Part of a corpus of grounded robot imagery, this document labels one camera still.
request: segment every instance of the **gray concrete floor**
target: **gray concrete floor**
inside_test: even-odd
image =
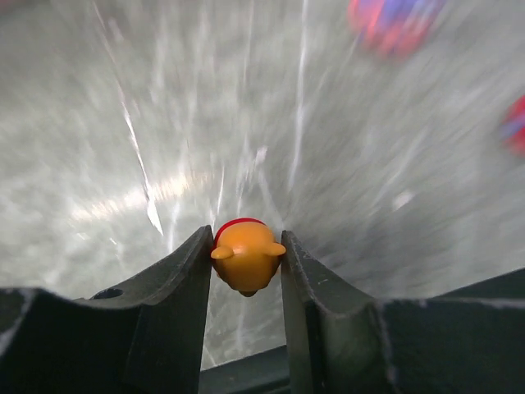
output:
[[[449,2],[406,62],[355,48],[345,8],[57,0],[0,18],[0,285],[91,296],[238,216],[374,296],[522,267],[525,167],[495,128],[525,90],[525,2]],[[282,344],[280,298],[278,278],[245,299],[213,276],[203,367]]]

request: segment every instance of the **blurry red object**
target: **blurry red object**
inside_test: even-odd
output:
[[[501,129],[510,150],[525,156],[525,95],[510,107]]]
[[[350,0],[349,23],[382,56],[405,56],[428,36],[445,0]]]
[[[0,12],[11,10],[13,7],[28,2],[28,0],[0,0]]]

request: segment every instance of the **white scratch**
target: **white scratch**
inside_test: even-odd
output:
[[[97,14],[97,17],[98,17],[98,21],[100,22],[100,25],[103,28],[103,33],[101,35],[102,35],[104,47],[106,48],[107,55],[109,56],[110,60],[112,61],[112,65],[113,65],[113,68],[114,68],[114,74],[115,74],[115,78],[116,78],[116,87],[117,87],[117,91],[118,91],[118,94],[119,94],[119,97],[120,97],[120,100],[121,100],[121,106],[122,106],[122,111],[123,111],[123,115],[124,115],[124,120],[126,122],[126,125],[128,126],[128,130],[130,132],[131,144],[132,144],[133,149],[135,151],[135,155],[136,155],[137,159],[139,160],[140,169],[142,171],[142,175],[143,175],[143,179],[144,179],[144,194],[145,194],[146,201],[147,201],[147,204],[148,204],[148,207],[147,207],[148,218],[149,218],[149,221],[151,222],[151,224],[157,229],[157,231],[160,232],[161,235],[163,235],[160,217],[158,216],[157,207],[155,206],[155,196],[154,196],[154,193],[153,193],[153,188],[152,188],[152,186],[149,183],[148,175],[146,173],[146,168],[144,166],[144,161],[142,159],[142,154],[140,153],[139,143],[137,142],[137,136],[135,134],[135,128],[134,128],[133,122],[131,120],[130,111],[129,111],[128,106],[126,104],[126,102],[127,102],[126,95],[124,94],[124,90],[122,88],[122,83],[120,81],[118,73],[116,72],[117,69],[118,69],[117,64],[116,64],[116,60],[115,60],[115,58],[113,56],[113,52],[111,50],[111,47],[109,45],[109,41],[108,41],[107,36],[105,34],[106,33],[106,28],[104,27],[103,18],[100,15],[100,11],[99,11],[99,9],[97,7],[97,4],[95,2],[93,2],[93,5],[94,5],[95,12]]]
[[[239,320],[237,322],[237,329],[235,330],[235,344],[237,350],[244,349],[244,318],[246,317],[246,299],[243,297],[240,301]]]
[[[272,221],[275,223],[277,230],[282,231],[285,229],[285,223],[282,218],[282,216],[279,214],[279,211],[277,210],[277,206],[273,202],[272,193],[270,193],[270,188],[268,187],[268,182],[266,179],[266,175],[264,174],[264,171],[261,169],[258,172],[258,184],[261,188],[261,194],[262,199],[264,200],[264,203],[268,207],[268,210],[270,211],[270,214],[272,216]]]
[[[304,72],[306,68],[306,59],[308,55],[308,32],[307,32],[307,17],[308,17],[308,0],[303,0],[303,10],[301,13],[301,46],[299,56],[299,69],[297,75],[297,96],[295,111],[295,133],[294,133],[294,155],[290,168],[290,176],[288,177],[288,191],[290,192],[294,187],[295,173],[300,163],[301,144],[304,135]]]
[[[224,194],[224,172],[225,168],[222,166],[222,174],[221,174],[221,188],[219,189],[219,195],[217,197],[217,211],[215,214],[215,218],[219,217],[219,213],[221,212],[221,206],[222,206],[222,195]]]
[[[217,362],[213,358],[212,353],[210,353],[210,350],[208,350],[208,347],[206,346],[205,343],[203,344],[203,350],[204,350],[204,353],[208,356],[208,358],[212,362],[212,367],[216,367],[217,366]]]
[[[178,237],[176,237],[176,234],[175,234],[175,229],[176,229],[176,224],[179,219],[179,215],[180,215],[180,201],[177,200],[177,202],[175,203],[175,206],[173,207],[171,211],[170,226],[168,229],[168,237],[167,237],[167,253],[171,253],[173,250],[175,250],[175,239],[176,238],[178,239]]]
[[[246,45],[246,56],[244,56],[244,67],[243,67],[243,89],[246,87],[246,76],[248,74],[249,58],[252,53],[252,37],[253,37],[253,12],[254,12],[255,1],[250,2],[249,9],[249,30],[248,30],[248,43]]]
[[[372,201],[372,206],[375,206],[379,202],[379,200],[383,198],[383,195],[385,195],[386,191],[395,183],[395,181],[397,181],[397,179],[401,175],[403,175],[403,173],[406,171],[409,164],[418,154],[418,149],[421,143],[424,141],[426,136],[427,136],[427,132],[425,131],[423,133],[420,133],[418,137],[413,141],[413,143],[410,145],[409,149],[404,155],[404,158],[402,162],[399,164],[395,173],[379,189],[379,192],[377,193],[376,198]]]
[[[152,87],[150,89],[151,99],[154,103],[158,103],[158,93],[165,85],[165,66],[166,55],[169,45],[167,33],[167,19],[166,14],[161,9],[160,23],[158,27],[158,35],[155,39],[155,60],[152,69]]]
[[[412,193],[410,190],[406,190],[399,194],[397,197],[395,197],[394,201],[392,201],[392,210],[397,211],[403,208],[406,204],[412,201],[413,197],[414,193]]]

